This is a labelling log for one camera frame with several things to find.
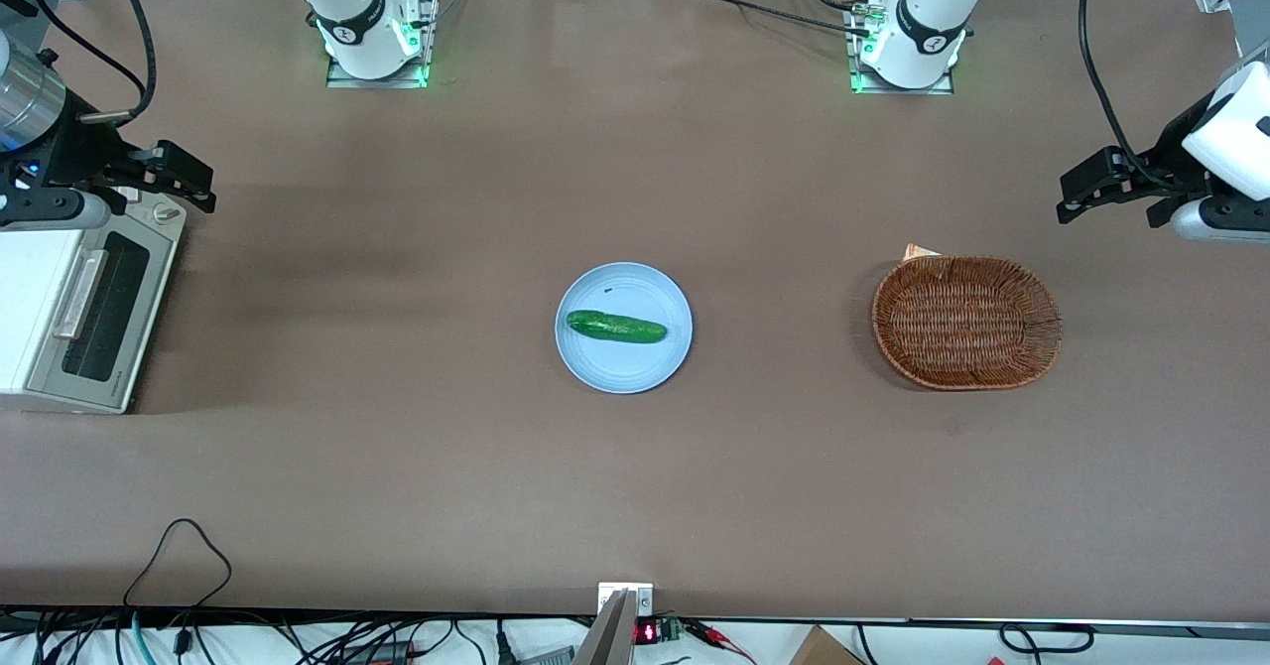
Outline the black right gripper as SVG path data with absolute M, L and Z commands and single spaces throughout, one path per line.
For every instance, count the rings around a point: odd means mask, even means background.
M 85 124 L 83 113 L 94 109 L 83 99 L 67 99 L 58 110 L 50 103 L 19 109 L 3 102 L 3 194 L 19 201 L 30 192 L 75 187 L 95 180 L 112 160 L 127 157 L 142 181 L 138 192 L 185 201 L 203 213 L 213 213 L 217 195 L 212 189 L 213 168 L 171 140 L 159 140 L 152 148 L 131 148 L 109 124 Z

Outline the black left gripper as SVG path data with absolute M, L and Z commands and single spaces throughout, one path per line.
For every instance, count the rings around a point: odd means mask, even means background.
M 1193 218 L 1200 228 L 1229 228 L 1231 188 L 1182 146 L 1184 140 L 1212 119 L 1215 110 L 1224 108 L 1226 102 L 1226 98 L 1215 99 L 1215 91 L 1201 96 L 1175 117 L 1161 131 L 1153 148 L 1143 155 L 1148 171 L 1165 185 L 1162 198 L 1146 212 L 1152 228 L 1171 222 L 1176 211 L 1194 201 L 1201 204 L 1195 208 L 1198 217 Z M 1071 223 L 1100 206 L 1151 198 L 1153 192 L 1142 192 L 1137 180 L 1139 164 L 1137 155 L 1114 146 L 1093 151 L 1091 157 L 1060 176 L 1063 199 L 1055 207 L 1058 221 Z

